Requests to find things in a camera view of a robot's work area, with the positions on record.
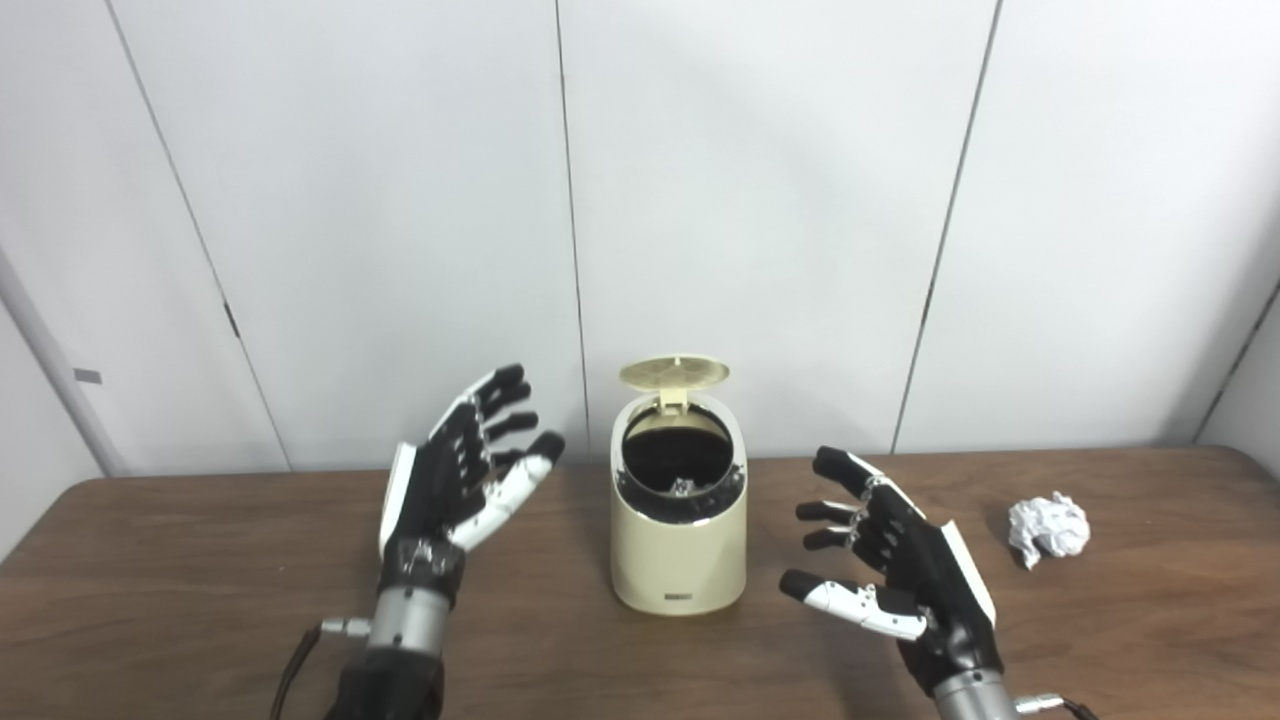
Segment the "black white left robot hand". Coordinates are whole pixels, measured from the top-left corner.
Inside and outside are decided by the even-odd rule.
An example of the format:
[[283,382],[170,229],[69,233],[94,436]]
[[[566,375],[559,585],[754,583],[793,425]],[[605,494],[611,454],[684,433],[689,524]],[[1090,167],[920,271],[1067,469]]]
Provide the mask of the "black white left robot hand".
[[564,437],[540,433],[526,448],[498,448],[539,418],[524,365],[499,366],[461,391],[420,445],[396,450],[378,532],[379,591],[417,587],[454,603],[471,551],[497,533],[550,475]]

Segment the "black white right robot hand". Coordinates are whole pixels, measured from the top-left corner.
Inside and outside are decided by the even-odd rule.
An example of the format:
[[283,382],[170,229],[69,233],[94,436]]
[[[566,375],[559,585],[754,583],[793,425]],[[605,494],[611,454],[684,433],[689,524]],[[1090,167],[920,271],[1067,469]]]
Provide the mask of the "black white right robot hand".
[[954,521],[936,524],[881,469],[849,451],[820,446],[813,471],[856,501],[796,506],[805,550],[846,550],[881,583],[859,585],[788,569],[780,591],[810,609],[896,639],[905,667],[927,696],[955,676],[1004,674],[989,589]]

